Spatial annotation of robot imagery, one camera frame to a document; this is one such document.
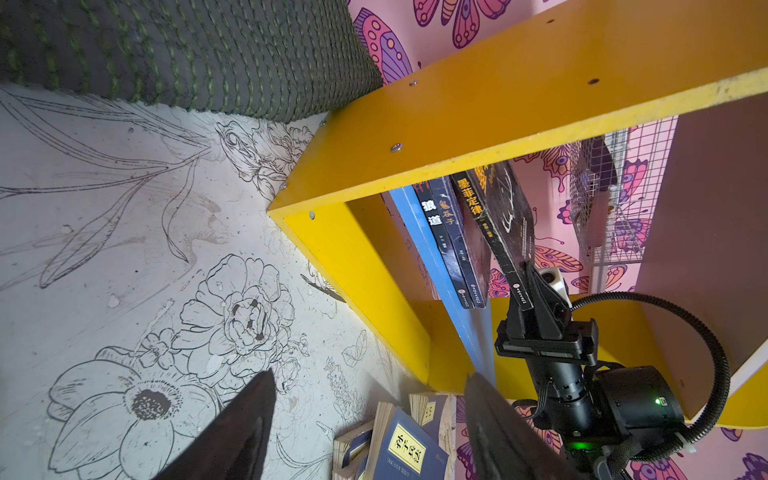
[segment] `white wire grid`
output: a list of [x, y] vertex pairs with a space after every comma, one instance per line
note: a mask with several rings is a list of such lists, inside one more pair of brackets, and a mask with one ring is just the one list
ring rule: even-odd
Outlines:
[[571, 144], [571, 219], [588, 266], [642, 261], [676, 125], [669, 117]]

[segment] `green knitted cushion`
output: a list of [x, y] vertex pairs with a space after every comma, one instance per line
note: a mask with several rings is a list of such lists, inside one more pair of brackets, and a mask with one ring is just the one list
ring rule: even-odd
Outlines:
[[344, 0], [8, 0], [0, 81], [293, 121], [382, 84]]

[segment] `yellow book label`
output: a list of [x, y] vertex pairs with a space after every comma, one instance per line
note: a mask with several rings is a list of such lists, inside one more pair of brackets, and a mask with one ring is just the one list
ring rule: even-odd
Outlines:
[[416, 440], [413, 435], [408, 433], [399, 423], [392, 434], [392, 440], [389, 441], [389, 452], [395, 457], [403, 460], [407, 466], [413, 468], [416, 473], [422, 473], [422, 462], [424, 461], [424, 445]]
[[427, 408], [424, 411], [424, 418], [422, 419], [422, 425], [430, 423], [435, 418], [435, 406], [437, 402], [427, 403]]

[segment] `white cable tie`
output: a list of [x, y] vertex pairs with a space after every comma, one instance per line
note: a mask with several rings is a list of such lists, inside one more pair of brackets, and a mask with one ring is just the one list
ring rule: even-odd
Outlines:
[[675, 432], [675, 435], [680, 439], [680, 442], [683, 444], [683, 448], [688, 451], [688, 453], [696, 453], [696, 447], [694, 447], [694, 444], [691, 442], [688, 442], [685, 437], [683, 437], [683, 434], [680, 432]]

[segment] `green led light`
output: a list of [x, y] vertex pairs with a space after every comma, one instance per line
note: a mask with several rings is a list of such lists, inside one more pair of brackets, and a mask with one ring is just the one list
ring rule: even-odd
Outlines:
[[574, 442], [569, 445], [574, 450], [592, 450], [593, 446], [591, 443], [584, 443], [584, 442]]

